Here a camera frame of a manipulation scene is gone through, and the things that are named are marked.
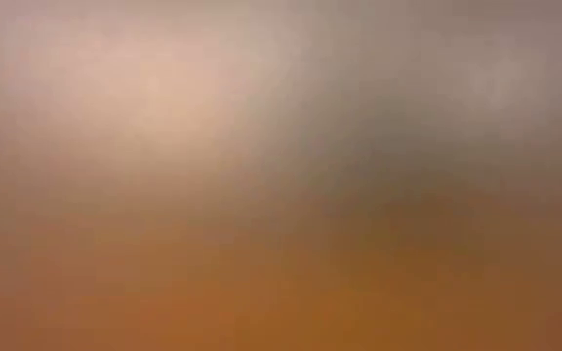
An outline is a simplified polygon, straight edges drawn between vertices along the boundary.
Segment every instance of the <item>blurry background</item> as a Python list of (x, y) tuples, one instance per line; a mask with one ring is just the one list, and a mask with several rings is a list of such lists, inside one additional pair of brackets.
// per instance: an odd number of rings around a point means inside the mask
[(0, 0), (0, 350), (562, 350), (562, 1)]

